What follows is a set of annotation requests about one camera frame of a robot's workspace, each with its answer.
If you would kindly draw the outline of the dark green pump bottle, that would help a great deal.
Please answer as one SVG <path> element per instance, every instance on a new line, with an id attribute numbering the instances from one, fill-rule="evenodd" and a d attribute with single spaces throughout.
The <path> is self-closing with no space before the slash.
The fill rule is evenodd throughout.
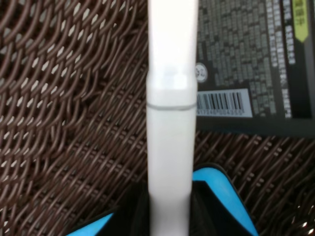
<path id="1" fill-rule="evenodd" d="M 313 138 L 314 1 L 200 1 L 196 76 L 199 129 Z"/>

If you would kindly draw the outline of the dark grey whiteboard eraser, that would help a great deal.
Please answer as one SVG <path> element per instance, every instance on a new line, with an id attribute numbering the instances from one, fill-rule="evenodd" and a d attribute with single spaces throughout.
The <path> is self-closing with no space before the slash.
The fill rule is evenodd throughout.
<path id="1" fill-rule="evenodd" d="M 120 205 L 67 233 L 68 236 L 147 236 L 149 193 L 145 182 L 127 189 Z M 192 175 L 189 235 L 256 236 L 258 231 L 231 179 L 214 163 Z"/>

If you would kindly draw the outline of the dark brown wicker basket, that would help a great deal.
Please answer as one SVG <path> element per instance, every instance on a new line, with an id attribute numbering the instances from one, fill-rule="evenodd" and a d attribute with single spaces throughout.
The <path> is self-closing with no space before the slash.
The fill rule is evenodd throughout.
<path id="1" fill-rule="evenodd" d="M 145 0 L 0 3 L 0 233 L 64 236 L 147 180 Z M 261 236 L 315 233 L 315 137 L 202 130 Z"/>

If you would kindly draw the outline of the white marker red caps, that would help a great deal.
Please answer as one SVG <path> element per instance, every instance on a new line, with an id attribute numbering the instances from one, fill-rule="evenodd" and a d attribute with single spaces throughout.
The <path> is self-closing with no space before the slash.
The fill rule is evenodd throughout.
<path id="1" fill-rule="evenodd" d="M 196 129 L 198 1 L 148 2 L 150 235 L 189 234 Z"/>

